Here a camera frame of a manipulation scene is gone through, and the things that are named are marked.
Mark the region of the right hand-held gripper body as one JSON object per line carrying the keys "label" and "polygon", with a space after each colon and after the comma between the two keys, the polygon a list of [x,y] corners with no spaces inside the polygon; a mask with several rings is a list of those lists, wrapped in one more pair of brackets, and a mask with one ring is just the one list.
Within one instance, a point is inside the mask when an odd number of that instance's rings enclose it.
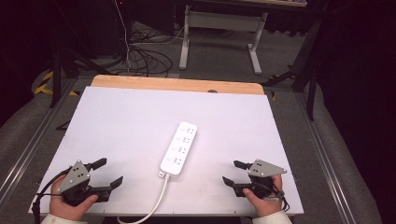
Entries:
{"label": "right hand-held gripper body", "polygon": [[282,175],[286,169],[272,163],[255,160],[247,175],[250,182],[247,184],[234,184],[233,191],[236,197],[244,197],[243,189],[250,189],[260,199],[283,199],[284,192],[275,186],[273,175]]}

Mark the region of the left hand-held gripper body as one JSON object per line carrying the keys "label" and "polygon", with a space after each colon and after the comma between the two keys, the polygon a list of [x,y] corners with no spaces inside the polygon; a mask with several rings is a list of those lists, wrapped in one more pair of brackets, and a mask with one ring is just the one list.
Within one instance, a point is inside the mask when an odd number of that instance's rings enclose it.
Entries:
{"label": "left hand-held gripper body", "polygon": [[85,168],[82,161],[77,161],[68,171],[63,183],[58,188],[58,193],[64,197],[67,204],[77,206],[92,195],[97,195],[98,203],[107,202],[110,197],[111,187],[94,188],[89,185],[90,171]]}

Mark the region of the white power strip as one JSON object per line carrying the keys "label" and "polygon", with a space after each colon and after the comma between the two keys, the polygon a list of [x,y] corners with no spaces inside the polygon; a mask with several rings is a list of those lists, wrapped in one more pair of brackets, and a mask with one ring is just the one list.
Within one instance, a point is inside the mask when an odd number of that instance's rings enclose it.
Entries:
{"label": "white power strip", "polygon": [[196,133],[197,126],[194,124],[181,122],[178,125],[160,164],[160,177],[178,176],[181,173]]}

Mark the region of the person's left hand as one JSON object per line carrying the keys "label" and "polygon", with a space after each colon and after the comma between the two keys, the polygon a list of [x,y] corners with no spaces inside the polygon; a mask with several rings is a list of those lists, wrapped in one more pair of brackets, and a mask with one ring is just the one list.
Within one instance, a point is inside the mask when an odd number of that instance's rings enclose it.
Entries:
{"label": "person's left hand", "polygon": [[58,188],[63,183],[65,175],[58,177],[51,186],[51,196],[49,202],[49,212],[59,218],[70,221],[81,221],[84,214],[97,201],[98,196],[92,195],[77,206],[72,206],[64,202],[64,198],[58,195]]}

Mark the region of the person's right hand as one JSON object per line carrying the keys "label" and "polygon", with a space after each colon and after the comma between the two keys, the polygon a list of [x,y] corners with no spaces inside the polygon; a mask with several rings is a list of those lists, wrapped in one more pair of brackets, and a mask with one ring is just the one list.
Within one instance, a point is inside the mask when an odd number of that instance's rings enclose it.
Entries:
{"label": "person's right hand", "polygon": [[282,209],[282,201],[268,201],[258,198],[250,189],[243,189],[248,201],[254,206],[258,217],[267,217]]}

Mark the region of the black metal stand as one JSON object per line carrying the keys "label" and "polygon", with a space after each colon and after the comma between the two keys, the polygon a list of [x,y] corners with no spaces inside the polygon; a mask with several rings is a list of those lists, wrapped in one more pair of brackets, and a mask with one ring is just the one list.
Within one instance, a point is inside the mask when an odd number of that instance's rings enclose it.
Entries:
{"label": "black metal stand", "polygon": [[291,85],[294,92],[302,92],[305,86],[309,85],[305,110],[310,120],[314,120],[313,107],[318,81],[318,75],[315,72],[318,62],[314,59],[313,53],[321,23],[322,19],[315,19],[304,39],[294,63],[290,66],[290,70],[279,77],[270,78],[268,81],[262,83],[264,87],[270,87],[286,80],[287,78],[295,77],[295,80]]}

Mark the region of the black tripod stand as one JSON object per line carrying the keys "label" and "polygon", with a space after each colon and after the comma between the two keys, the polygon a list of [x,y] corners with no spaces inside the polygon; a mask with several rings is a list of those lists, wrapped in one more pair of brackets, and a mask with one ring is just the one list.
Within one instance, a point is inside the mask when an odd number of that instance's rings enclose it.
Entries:
{"label": "black tripod stand", "polygon": [[77,78],[79,76],[78,66],[76,61],[79,61],[87,65],[91,70],[98,72],[99,74],[109,74],[105,68],[99,66],[98,64],[92,62],[88,58],[84,57],[82,54],[78,53],[76,50],[53,45],[52,50],[52,100],[50,108],[55,107],[61,100],[62,95],[62,81],[61,75],[62,70],[65,71],[68,78]]}

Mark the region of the yellow black floor tape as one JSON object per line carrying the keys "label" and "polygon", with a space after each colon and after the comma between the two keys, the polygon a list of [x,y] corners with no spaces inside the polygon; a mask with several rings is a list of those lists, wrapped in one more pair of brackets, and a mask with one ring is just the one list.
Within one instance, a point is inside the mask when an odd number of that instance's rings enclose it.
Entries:
{"label": "yellow black floor tape", "polygon": [[35,94],[39,94],[39,93],[48,94],[48,95],[53,94],[53,90],[47,88],[52,76],[53,76],[52,71],[48,71],[48,73],[44,75],[38,87],[35,89]]}

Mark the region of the aluminium floor rail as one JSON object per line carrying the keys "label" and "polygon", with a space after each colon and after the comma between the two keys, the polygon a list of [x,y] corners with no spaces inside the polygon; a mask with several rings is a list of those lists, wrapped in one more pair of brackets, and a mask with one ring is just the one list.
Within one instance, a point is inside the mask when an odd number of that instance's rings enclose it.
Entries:
{"label": "aluminium floor rail", "polygon": [[323,142],[319,136],[317,126],[315,122],[308,117],[308,113],[306,112],[306,104],[304,101],[304,96],[301,93],[295,93],[294,97],[303,113],[310,135],[313,138],[315,144],[315,151],[318,157],[318,162],[326,178],[327,184],[329,186],[330,192],[332,194],[340,218],[342,219],[343,224],[356,224],[356,220],[347,202],[346,195],[343,192],[339,179],[332,167],[332,163],[329,159],[326,148],[323,145]]}
{"label": "aluminium floor rail", "polygon": [[18,186],[76,82],[75,78],[62,81],[55,105],[51,105],[52,95],[36,95],[0,128],[0,206],[7,203]]}

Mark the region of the white metal desk frame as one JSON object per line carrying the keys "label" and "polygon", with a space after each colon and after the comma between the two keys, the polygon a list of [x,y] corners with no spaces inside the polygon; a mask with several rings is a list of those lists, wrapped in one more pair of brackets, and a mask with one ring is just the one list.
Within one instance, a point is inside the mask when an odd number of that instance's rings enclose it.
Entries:
{"label": "white metal desk frame", "polygon": [[254,73],[256,75],[260,75],[262,73],[262,68],[256,50],[262,37],[263,28],[268,16],[267,13],[262,13],[260,17],[249,17],[220,13],[196,12],[191,10],[191,6],[186,5],[184,16],[183,42],[178,66],[180,70],[185,70],[187,68],[190,28],[208,28],[254,32],[255,38],[251,43],[247,44],[247,51]]}

